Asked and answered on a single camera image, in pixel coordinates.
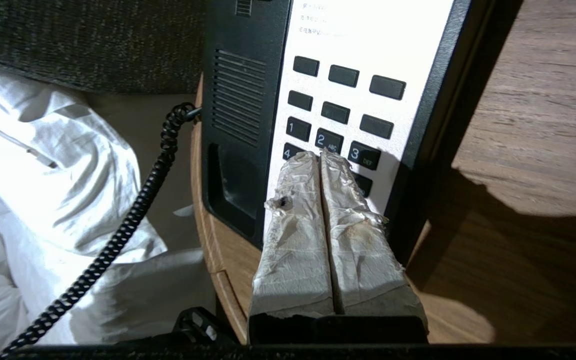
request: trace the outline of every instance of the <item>landline phone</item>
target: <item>landline phone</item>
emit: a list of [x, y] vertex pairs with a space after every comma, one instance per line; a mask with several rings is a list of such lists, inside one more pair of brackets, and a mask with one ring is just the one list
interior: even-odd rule
[[263, 203], [284, 162], [327, 148], [349, 160], [370, 209], [390, 219], [390, 246], [406, 264], [428, 180], [453, 159], [520, 5], [207, 0], [203, 109], [168, 114], [160, 155], [119, 229], [0, 359], [35, 344], [112, 264], [172, 166], [179, 128], [199, 112], [203, 203], [238, 234], [261, 249]]

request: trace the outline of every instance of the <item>wooden table surface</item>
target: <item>wooden table surface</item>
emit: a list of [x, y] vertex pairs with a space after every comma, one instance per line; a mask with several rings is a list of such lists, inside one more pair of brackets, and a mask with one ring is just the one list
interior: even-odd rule
[[[202, 207], [200, 133], [196, 220], [245, 341], [260, 252]], [[430, 342], [576, 342], [576, 1], [524, 0], [452, 171], [429, 191], [407, 275]]]

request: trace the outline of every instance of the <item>dark fabric headboard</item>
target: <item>dark fabric headboard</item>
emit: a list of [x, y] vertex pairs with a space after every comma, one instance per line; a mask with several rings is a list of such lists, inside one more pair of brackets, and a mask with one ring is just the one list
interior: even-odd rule
[[205, 0], [0, 0], [0, 68], [89, 92], [192, 93]]

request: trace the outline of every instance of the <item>black coiled cord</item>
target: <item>black coiled cord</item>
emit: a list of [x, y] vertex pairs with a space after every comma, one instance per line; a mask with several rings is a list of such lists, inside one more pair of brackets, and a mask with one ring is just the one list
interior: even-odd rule
[[175, 153], [178, 150], [177, 137], [179, 136], [179, 129], [183, 123], [189, 123], [194, 120], [200, 111], [201, 107], [196, 109], [190, 102], [185, 102], [175, 106], [167, 114], [161, 132], [161, 152], [146, 182], [143, 183], [137, 199], [123, 219], [121, 226], [119, 226], [112, 238], [105, 244], [101, 253], [77, 278], [73, 285], [61, 294], [57, 300], [53, 301], [25, 331], [20, 333], [16, 339], [1, 351], [0, 359], [5, 359], [13, 351], [39, 341], [68, 310], [86, 295], [86, 292], [99, 280], [110, 264], [117, 259], [119, 253], [121, 253], [146, 216], [146, 212], [153, 204], [155, 196], [160, 191], [170, 167], [175, 161]]

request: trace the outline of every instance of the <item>black button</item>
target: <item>black button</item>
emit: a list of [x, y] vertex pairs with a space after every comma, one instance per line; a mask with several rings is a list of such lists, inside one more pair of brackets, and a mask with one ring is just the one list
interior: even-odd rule
[[324, 101], [324, 104], [321, 107], [321, 116], [338, 121], [342, 124], [348, 123], [349, 114], [349, 108], [333, 104], [332, 102]]
[[297, 153], [301, 153], [302, 151], [304, 151], [302, 148], [298, 148], [291, 143], [286, 143], [283, 146], [283, 159], [288, 160], [297, 155]]
[[373, 181], [366, 176], [359, 175], [358, 173], [352, 173], [352, 175], [354, 176], [354, 181], [357, 183], [362, 196], [368, 198], [370, 195], [370, 189], [373, 187]]
[[384, 76], [372, 76], [372, 81], [370, 82], [370, 92], [394, 100], [402, 100], [404, 89], [406, 89], [406, 82], [389, 79]]
[[317, 138], [315, 139], [315, 146], [317, 148], [327, 148], [333, 153], [340, 153], [341, 146], [344, 143], [344, 137], [334, 132], [319, 128], [317, 130]]
[[379, 163], [379, 157], [381, 157], [381, 155], [382, 152], [380, 150], [366, 146], [363, 143], [353, 141], [350, 144], [348, 160], [370, 170], [375, 170], [377, 169], [377, 164]]
[[390, 139], [393, 133], [393, 123], [364, 114], [364, 116], [361, 117], [359, 129], [384, 139]]
[[320, 62], [308, 59], [308, 57], [295, 56], [294, 63], [292, 63], [292, 70], [297, 71], [297, 73], [317, 76], [320, 70]]
[[354, 88], [357, 86], [358, 78], [359, 78], [358, 70], [338, 66], [336, 64], [330, 66], [330, 72], [328, 73], [328, 80], [330, 80], [333, 83]]
[[296, 137], [300, 141], [308, 142], [311, 137], [311, 125], [306, 121], [290, 116], [286, 125], [286, 134]]
[[313, 107], [313, 97], [291, 90], [288, 93], [288, 104], [293, 105], [293, 107], [311, 111]]

